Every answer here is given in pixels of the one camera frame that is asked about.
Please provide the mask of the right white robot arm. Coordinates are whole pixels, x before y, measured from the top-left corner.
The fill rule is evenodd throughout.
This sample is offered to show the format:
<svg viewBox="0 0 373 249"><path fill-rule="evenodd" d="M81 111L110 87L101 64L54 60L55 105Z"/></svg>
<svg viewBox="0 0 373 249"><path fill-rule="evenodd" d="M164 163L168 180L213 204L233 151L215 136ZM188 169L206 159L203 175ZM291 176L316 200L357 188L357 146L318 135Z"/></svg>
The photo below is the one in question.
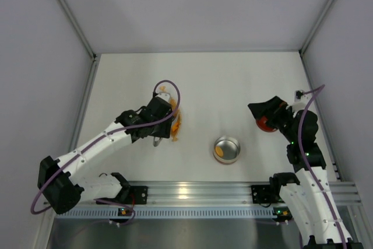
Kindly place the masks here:
<svg viewBox="0 0 373 249"><path fill-rule="evenodd" d="M294 171L271 176L269 196L286 204L302 247L362 248L344 225L330 190L326 162L316 142L318 116L308 104L289 105L277 96L248 108L261 130L279 131L288 140L287 158Z"/></svg>

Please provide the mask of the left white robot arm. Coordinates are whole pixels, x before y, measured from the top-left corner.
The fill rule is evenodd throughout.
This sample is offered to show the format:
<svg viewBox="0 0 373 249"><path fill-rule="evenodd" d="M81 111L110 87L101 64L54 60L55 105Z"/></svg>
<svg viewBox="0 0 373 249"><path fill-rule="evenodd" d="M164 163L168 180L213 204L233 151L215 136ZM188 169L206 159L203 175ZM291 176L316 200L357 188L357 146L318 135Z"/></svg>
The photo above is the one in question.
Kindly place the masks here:
<svg viewBox="0 0 373 249"><path fill-rule="evenodd" d="M155 93L140 111L121 113L102 133L66 155L40 162L37 186L55 213L63 214L78 203L131 202L131 186L119 172L88 179L88 172L125 146L148 136L169 138L173 121L171 96Z"/></svg>

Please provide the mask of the red round lid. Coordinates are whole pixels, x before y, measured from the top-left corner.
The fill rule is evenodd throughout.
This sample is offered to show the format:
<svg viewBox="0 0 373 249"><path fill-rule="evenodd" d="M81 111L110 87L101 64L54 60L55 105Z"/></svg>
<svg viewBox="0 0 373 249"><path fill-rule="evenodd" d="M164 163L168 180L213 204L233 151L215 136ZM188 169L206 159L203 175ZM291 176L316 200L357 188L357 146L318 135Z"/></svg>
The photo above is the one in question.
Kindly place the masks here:
<svg viewBox="0 0 373 249"><path fill-rule="evenodd" d="M256 124L259 127L259 129L261 129L264 132L275 132L275 131L277 131L277 128L273 128L273 127L268 126L266 124L267 121L268 121L268 119L265 116L263 116L262 118L256 120Z"/></svg>

